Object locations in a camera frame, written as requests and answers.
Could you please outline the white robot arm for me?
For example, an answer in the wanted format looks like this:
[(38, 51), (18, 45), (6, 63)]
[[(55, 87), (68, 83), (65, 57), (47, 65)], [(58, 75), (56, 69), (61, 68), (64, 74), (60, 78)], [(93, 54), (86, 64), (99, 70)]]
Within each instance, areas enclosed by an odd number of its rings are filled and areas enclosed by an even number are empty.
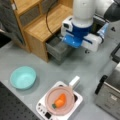
[(96, 52), (103, 38), (91, 33), (95, 15), (109, 22), (119, 21), (120, 0), (73, 0), (73, 14), (62, 22), (62, 41)]

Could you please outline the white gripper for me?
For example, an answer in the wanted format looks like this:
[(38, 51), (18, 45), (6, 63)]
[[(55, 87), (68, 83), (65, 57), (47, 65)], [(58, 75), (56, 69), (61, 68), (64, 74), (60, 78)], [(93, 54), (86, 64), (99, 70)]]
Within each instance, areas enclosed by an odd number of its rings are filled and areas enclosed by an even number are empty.
[(62, 41), (74, 48), (84, 47), (90, 51), (96, 52), (102, 42), (102, 38), (92, 34), (90, 30), (90, 27), (76, 27), (72, 23), (72, 16), (69, 16), (62, 22)]

